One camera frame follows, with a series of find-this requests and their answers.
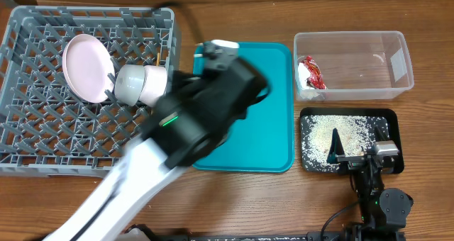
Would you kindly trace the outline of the grey metal bowl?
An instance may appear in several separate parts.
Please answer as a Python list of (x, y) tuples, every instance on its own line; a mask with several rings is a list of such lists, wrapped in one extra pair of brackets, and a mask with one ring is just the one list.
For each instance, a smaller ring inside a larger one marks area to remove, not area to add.
[(140, 97), (145, 82), (145, 68), (141, 65), (124, 65), (120, 68), (114, 86), (117, 100), (134, 106)]

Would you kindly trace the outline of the white rice grains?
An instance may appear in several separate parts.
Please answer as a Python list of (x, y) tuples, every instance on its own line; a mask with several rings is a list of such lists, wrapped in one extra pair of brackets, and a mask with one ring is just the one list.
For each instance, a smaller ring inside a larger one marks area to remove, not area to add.
[(374, 116), (303, 116), (301, 118), (301, 157), (303, 167), (310, 172), (334, 173), (337, 164), (326, 160), (331, 147), (332, 133), (338, 131), (347, 157), (359, 156), (372, 148), (376, 141), (374, 128), (385, 136), (389, 125), (384, 117)]

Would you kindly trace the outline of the large white round plate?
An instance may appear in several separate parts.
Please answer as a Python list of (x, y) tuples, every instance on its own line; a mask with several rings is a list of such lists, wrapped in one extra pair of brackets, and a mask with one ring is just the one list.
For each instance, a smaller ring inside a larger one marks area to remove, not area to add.
[(153, 107), (166, 91), (168, 74), (164, 67), (147, 65), (144, 68), (145, 81), (139, 101), (149, 107)]

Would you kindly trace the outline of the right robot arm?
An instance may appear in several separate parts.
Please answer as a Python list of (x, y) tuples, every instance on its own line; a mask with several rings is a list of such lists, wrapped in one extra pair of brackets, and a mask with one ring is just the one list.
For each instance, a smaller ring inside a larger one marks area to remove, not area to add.
[(401, 229), (414, 200), (401, 189), (385, 188), (382, 170), (391, 169), (400, 157), (399, 149), (392, 140), (375, 127), (377, 140), (370, 150), (359, 156), (345, 156), (337, 129), (333, 129), (331, 147), (327, 156), (329, 164), (337, 164), (341, 174), (350, 178), (350, 186), (357, 201), (332, 215), (323, 225), (320, 239), (327, 240), (325, 230), (340, 214), (358, 206), (362, 221), (347, 224), (332, 240), (404, 240)]

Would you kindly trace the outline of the white napkin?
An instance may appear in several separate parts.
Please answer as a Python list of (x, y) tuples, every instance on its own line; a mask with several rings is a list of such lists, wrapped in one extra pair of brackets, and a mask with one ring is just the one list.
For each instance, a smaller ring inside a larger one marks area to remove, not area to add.
[(304, 100), (312, 100), (319, 96), (318, 92), (314, 92), (314, 88), (309, 86), (308, 81), (311, 77), (309, 69), (300, 62), (297, 69), (299, 80), (299, 93)]

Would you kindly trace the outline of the wooden chopstick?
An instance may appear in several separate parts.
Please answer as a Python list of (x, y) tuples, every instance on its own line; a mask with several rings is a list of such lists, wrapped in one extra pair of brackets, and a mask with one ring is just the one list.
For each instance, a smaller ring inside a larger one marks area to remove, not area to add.
[(158, 52), (156, 55), (155, 66), (160, 66), (160, 52)]

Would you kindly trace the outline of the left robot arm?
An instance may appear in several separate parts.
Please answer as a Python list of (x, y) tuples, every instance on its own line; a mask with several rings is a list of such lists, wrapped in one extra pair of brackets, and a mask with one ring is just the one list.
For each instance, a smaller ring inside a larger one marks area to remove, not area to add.
[(46, 240), (115, 240), (152, 197), (211, 154), (269, 92), (266, 78), (236, 58), (225, 70), (206, 71), (160, 97), (120, 161)]

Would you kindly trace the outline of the red snack wrapper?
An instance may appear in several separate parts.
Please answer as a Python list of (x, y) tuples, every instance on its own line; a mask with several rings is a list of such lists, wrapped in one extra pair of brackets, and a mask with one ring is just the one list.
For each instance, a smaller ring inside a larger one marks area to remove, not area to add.
[(309, 77), (306, 79), (306, 83), (314, 89), (327, 89), (327, 86), (323, 81), (321, 70), (312, 56), (307, 55), (302, 61), (302, 64), (309, 71)]

